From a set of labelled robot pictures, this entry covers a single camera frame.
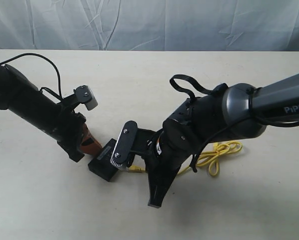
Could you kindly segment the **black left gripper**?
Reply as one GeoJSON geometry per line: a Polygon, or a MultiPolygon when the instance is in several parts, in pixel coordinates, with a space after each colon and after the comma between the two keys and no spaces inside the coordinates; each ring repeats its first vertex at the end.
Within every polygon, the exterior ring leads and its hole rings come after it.
{"type": "Polygon", "coordinates": [[[48,135],[57,141],[74,162],[79,162],[85,154],[97,156],[103,147],[84,124],[85,116],[64,104],[57,106],[60,107],[60,112],[54,119],[48,135]]]}

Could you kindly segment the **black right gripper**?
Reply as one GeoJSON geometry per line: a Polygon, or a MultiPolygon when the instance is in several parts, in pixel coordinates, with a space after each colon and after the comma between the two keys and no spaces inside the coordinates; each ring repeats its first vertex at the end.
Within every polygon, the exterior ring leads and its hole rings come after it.
{"type": "Polygon", "coordinates": [[[202,147],[191,130],[139,130],[140,156],[148,175],[148,206],[160,208],[182,164],[202,147]]]}

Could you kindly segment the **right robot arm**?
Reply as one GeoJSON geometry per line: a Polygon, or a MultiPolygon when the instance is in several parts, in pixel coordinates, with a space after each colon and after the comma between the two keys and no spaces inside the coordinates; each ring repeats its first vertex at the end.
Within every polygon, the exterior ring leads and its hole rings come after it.
{"type": "Polygon", "coordinates": [[[195,170],[210,143],[259,137],[267,126],[299,126],[299,73],[264,87],[247,83],[204,88],[191,76],[176,74],[170,85],[187,99],[163,122],[146,159],[148,205],[162,206],[182,164],[195,170]]]}

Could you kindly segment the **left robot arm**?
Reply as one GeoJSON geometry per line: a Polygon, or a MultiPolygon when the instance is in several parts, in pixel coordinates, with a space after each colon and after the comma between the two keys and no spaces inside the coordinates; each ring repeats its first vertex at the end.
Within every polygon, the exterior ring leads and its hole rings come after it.
{"type": "Polygon", "coordinates": [[[85,155],[96,156],[102,145],[93,137],[86,117],[75,108],[82,104],[91,111],[98,106],[87,85],[74,89],[73,94],[62,97],[48,87],[37,88],[9,62],[21,58],[17,55],[0,62],[0,110],[9,110],[35,126],[54,140],[74,162],[85,155]]]}

